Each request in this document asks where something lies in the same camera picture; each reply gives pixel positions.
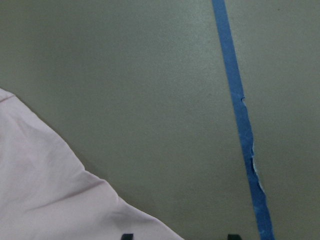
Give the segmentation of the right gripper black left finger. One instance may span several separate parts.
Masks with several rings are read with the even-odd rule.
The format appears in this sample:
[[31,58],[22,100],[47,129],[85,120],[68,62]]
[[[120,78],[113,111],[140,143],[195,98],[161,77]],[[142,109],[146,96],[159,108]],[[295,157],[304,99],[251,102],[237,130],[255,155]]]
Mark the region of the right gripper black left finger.
[[124,233],[121,236],[121,240],[133,240],[134,239],[134,234],[133,233]]

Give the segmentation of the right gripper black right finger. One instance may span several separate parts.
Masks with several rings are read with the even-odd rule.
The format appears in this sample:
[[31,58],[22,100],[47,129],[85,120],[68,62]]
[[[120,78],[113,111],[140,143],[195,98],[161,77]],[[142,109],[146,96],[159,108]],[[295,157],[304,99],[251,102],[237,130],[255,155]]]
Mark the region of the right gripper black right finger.
[[239,234],[228,234],[227,240],[240,240],[240,235]]

